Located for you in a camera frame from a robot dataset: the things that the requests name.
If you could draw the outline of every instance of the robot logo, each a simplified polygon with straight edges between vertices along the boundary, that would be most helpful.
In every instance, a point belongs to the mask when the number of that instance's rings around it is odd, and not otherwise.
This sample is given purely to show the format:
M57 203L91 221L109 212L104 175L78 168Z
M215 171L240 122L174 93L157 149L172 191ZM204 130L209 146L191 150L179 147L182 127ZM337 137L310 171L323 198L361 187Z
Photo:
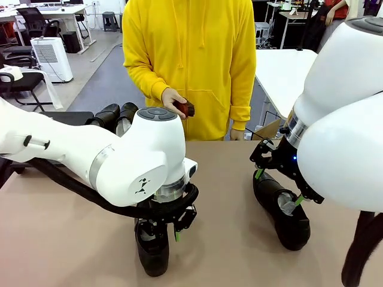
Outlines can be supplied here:
M135 194L138 194L138 193L144 193L144 194L146 194L146 192L145 192L145 190L144 190L144 186L145 186L148 182L150 182L150 181L147 181L146 178L142 178L142 179L139 180L139 182L142 182L142 184L141 184L141 189L140 189L139 191L136 191Z

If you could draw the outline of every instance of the hoodie sleeve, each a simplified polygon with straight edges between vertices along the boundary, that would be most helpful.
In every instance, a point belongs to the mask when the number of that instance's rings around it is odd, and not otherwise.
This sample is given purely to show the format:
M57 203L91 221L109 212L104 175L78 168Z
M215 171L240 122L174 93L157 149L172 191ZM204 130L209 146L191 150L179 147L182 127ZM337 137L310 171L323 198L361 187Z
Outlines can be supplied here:
M153 72L142 35L137 0L130 0L123 14L124 66L136 86L146 97L162 101L162 92L169 86Z
M233 48L230 67L232 77L232 97L230 118L233 129L245 130L250 120L250 100L256 76L256 32L253 5L250 0L242 0L239 11L239 32Z

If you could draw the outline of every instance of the black shoe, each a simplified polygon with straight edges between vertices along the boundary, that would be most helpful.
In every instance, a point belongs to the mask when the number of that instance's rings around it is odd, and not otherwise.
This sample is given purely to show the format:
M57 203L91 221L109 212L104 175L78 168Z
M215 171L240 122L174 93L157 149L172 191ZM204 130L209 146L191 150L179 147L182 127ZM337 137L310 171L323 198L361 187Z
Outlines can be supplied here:
M89 119L86 124L95 124L114 132L115 121L120 116L120 106L116 103L106 106L101 112L98 112L93 118Z
M293 200L297 195L283 188L273 177L264 172L258 179L253 176L254 194L258 202L272 216L275 222L275 231L282 245L292 251L301 250L310 238L310 221L302 206L299 205L292 213L286 215L278 205L278 197L288 193Z
M138 207L148 206L148 201L137 204ZM153 240L143 241L140 228L141 219L135 219L135 235L139 260L146 272L151 277L161 276L168 269L169 240L166 225Z
M120 115L119 115L118 119L115 122L115 127L114 127L115 134L117 134L117 130L116 129L117 129L118 123L123 118L126 118L132 124L133 117L134 117L134 115L136 114L137 111L138 111L138 107L134 103L124 103L124 105L121 107Z

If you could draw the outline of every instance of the white air purifier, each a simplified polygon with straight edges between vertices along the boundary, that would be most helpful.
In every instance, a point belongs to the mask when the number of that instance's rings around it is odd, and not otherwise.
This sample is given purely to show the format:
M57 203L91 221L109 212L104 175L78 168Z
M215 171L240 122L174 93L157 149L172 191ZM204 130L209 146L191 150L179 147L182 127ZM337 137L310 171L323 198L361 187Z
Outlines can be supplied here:
M48 74L51 82L67 83L73 80L68 57L60 38L34 38L31 43L41 70Z

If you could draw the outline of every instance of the hoodie drawstring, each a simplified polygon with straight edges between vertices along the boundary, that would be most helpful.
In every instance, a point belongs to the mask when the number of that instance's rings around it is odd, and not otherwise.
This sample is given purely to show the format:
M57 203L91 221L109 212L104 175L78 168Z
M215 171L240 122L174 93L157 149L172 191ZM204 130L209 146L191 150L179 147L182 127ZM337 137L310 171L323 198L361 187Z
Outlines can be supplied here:
M203 1L202 8L202 23L201 23L201 39L200 39L200 48L205 48L205 18L206 18L206 0Z
M205 48L205 20L206 20L206 0L202 0L203 6L202 6L202 19L201 19L201 31L200 31L200 48ZM180 29L178 27L177 22L177 14L175 12L175 6L174 6L174 0L172 0L173 5L173 14L174 14L174 22L175 22L175 29L177 33L177 44L178 44L178 68L182 69L184 66L182 64L182 49L181 49L181 38L180 38Z
M182 69L182 50L181 50L181 38L180 38L180 29L178 28L177 15L175 13L174 0L172 0L174 21L175 21L175 32L177 33L177 43L178 43L178 69Z

